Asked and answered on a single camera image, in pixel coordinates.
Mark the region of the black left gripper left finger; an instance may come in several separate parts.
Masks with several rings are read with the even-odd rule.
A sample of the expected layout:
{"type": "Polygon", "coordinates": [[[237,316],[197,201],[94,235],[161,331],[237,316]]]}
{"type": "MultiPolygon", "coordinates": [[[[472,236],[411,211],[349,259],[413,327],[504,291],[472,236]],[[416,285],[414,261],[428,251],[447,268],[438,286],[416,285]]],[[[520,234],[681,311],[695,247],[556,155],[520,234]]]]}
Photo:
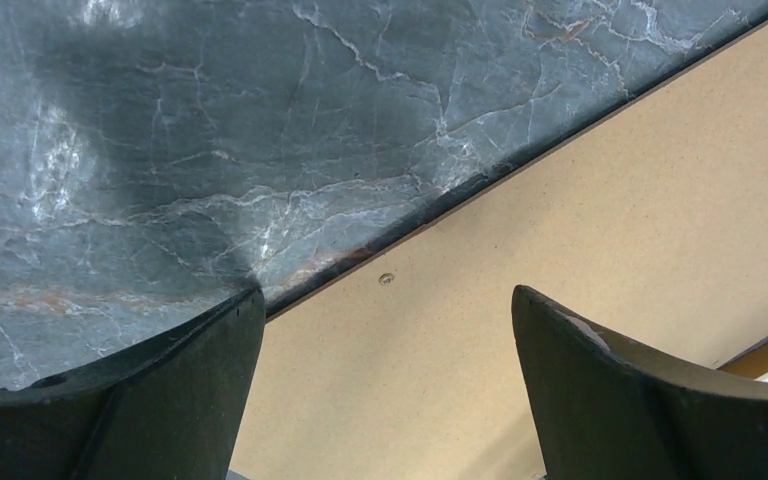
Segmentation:
{"type": "Polygon", "coordinates": [[[112,355],[0,389],[0,479],[223,479],[265,327],[241,292],[112,355]]]}

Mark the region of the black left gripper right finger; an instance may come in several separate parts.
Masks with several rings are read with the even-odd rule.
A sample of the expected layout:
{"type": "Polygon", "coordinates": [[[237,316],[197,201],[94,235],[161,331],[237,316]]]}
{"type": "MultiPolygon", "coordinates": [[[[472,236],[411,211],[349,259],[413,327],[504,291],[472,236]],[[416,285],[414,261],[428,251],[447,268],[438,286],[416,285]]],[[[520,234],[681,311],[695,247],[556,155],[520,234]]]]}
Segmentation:
{"type": "Polygon", "coordinates": [[[768,383],[703,367],[528,286],[512,324],[551,479],[768,479],[768,383]]]}

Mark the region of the brown backing board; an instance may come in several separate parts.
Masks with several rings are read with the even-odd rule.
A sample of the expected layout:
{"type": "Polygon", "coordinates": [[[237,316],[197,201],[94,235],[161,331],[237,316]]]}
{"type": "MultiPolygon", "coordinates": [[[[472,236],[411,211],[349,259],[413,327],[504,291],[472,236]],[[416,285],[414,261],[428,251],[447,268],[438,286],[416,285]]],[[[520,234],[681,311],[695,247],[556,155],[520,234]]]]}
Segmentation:
{"type": "Polygon", "coordinates": [[[250,479],[536,479],[528,285],[720,366],[768,336],[768,22],[271,321],[250,479]]]}

